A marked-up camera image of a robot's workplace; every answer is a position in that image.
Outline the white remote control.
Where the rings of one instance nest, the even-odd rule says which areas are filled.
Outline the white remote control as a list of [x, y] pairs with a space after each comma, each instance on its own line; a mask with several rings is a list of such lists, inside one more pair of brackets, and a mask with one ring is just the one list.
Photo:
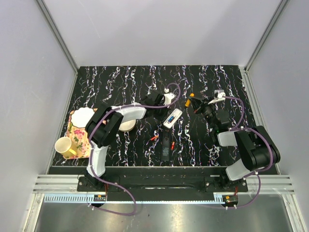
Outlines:
[[177, 120], [182, 116], [183, 112], [180, 109], [174, 109], [174, 111], [163, 122], [163, 126], [171, 129]]

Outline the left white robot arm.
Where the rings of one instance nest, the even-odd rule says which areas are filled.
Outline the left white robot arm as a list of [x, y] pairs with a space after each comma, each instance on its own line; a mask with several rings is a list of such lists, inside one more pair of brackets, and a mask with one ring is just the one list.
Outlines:
[[140, 102], [124, 106], [108, 106], [103, 104], [88, 121], [85, 130], [90, 143], [90, 157], [87, 167], [88, 186], [99, 191], [103, 189], [105, 180], [101, 177], [105, 171], [105, 160], [109, 145], [116, 139], [122, 123], [148, 117], [163, 118], [168, 105], [175, 99], [173, 93], [151, 93]]

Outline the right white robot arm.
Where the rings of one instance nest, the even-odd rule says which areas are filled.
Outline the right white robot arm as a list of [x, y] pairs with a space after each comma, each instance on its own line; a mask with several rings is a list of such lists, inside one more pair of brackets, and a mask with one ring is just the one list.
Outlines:
[[237, 181], [260, 171], [266, 171], [281, 160], [281, 155], [263, 126], [254, 128], [230, 127], [229, 113], [223, 109], [216, 110], [214, 104], [221, 98], [199, 99], [190, 97], [189, 101], [195, 114], [202, 114], [209, 127], [211, 138], [219, 146], [235, 146], [240, 159], [227, 166], [220, 178], [220, 187], [231, 191]]

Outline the blue green battery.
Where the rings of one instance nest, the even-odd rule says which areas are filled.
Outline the blue green battery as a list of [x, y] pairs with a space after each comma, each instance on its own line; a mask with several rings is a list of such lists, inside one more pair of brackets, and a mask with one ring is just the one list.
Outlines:
[[171, 117], [168, 119], [168, 123], [171, 123], [174, 119], [175, 119], [175, 116], [171, 116]]

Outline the beige ceramic bowl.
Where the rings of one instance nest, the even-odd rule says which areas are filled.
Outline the beige ceramic bowl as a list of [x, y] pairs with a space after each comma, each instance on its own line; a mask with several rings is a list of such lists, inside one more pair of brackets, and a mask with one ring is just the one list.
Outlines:
[[136, 125], [136, 120], [135, 119], [127, 121], [127, 122], [124, 122], [124, 123], [121, 123], [121, 125], [119, 127], [119, 131], [129, 132], [129, 131], [134, 129], [135, 125]]

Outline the white scalloped bowl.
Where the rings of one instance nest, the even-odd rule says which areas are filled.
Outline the white scalloped bowl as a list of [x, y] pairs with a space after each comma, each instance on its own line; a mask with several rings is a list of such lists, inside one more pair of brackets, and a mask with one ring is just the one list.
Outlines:
[[88, 107], [75, 110], [71, 115], [71, 123], [74, 127], [85, 128], [94, 113], [95, 111]]

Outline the floral placemat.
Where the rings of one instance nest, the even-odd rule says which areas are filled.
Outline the floral placemat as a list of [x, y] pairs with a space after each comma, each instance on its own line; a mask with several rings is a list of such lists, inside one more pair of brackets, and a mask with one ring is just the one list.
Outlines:
[[71, 123], [71, 115], [74, 113], [74, 111], [75, 110], [71, 111], [69, 114], [68, 125], [65, 135], [76, 144], [77, 156], [69, 158], [68, 160], [89, 158], [90, 156], [91, 145], [89, 144], [88, 135], [85, 128], [74, 127]]

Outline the yellow mug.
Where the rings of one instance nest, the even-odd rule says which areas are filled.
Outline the yellow mug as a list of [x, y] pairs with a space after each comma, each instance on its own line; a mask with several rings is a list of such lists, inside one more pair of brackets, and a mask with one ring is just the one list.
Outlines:
[[69, 159], [77, 156], [76, 144], [69, 137], [61, 137], [55, 143], [56, 152]]

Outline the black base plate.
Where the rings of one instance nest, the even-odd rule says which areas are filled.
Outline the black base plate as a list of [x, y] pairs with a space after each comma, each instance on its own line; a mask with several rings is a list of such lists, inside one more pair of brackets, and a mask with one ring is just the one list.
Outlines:
[[126, 189], [184, 189], [201, 192], [247, 192], [243, 179], [230, 181], [225, 167], [107, 167], [101, 179], [112, 184], [105, 185], [90, 174], [79, 177], [78, 191], [121, 191], [116, 184]]

